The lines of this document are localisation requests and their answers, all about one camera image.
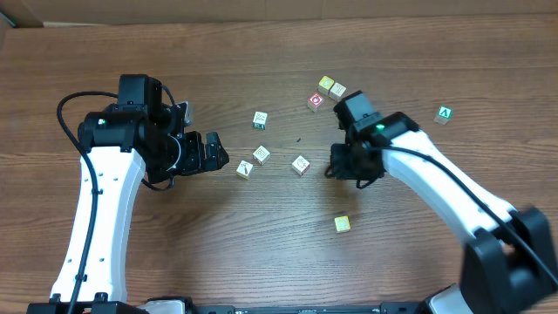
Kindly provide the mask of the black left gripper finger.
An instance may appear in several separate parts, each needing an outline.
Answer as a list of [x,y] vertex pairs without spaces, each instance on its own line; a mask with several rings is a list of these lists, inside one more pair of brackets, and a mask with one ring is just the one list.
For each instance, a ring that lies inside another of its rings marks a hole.
[[206,134],[206,155],[221,155],[224,148],[221,144],[221,139],[217,132],[210,132]]
[[228,163],[229,156],[227,153],[209,154],[205,159],[204,170],[206,172],[216,171],[222,169]]

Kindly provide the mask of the blue-sided wooden block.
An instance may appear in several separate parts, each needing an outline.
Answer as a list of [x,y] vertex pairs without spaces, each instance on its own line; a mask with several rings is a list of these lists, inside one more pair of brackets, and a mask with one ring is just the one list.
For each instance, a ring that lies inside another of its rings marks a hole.
[[271,152],[264,146],[259,146],[253,153],[253,158],[263,166],[270,158]]

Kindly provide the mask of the red W wooden block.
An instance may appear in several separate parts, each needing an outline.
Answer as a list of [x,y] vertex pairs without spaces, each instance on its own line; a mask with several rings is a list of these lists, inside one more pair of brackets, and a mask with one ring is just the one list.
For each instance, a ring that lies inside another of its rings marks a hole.
[[299,155],[291,164],[292,168],[300,175],[304,175],[310,168],[310,163]]

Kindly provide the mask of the yellow wooden block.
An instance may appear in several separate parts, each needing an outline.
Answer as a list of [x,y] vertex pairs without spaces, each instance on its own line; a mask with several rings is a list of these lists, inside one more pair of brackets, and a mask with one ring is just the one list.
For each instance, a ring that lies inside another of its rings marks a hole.
[[350,230],[350,221],[347,216],[339,216],[334,219],[337,233],[343,233]]

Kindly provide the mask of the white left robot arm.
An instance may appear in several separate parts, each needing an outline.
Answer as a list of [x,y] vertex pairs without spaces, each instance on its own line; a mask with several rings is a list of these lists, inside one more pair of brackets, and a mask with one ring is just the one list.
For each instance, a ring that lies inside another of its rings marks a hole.
[[75,133],[60,124],[80,154],[81,178],[71,240],[51,296],[73,309],[99,293],[126,301],[126,247],[141,185],[171,188],[178,176],[216,171],[229,161],[217,133],[185,130],[189,105],[165,104],[168,92],[156,78],[123,74],[114,103],[88,113]]

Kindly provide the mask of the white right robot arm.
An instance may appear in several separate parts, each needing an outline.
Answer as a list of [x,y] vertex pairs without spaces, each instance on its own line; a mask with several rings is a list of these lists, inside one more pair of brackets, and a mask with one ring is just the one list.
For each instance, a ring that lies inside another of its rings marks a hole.
[[344,143],[330,148],[328,178],[364,189],[385,174],[412,189],[464,250],[459,283],[421,302],[381,304],[382,313],[519,313],[557,291],[557,258],[547,217],[517,210],[447,159],[402,112],[387,117],[360,92],[333,108]]

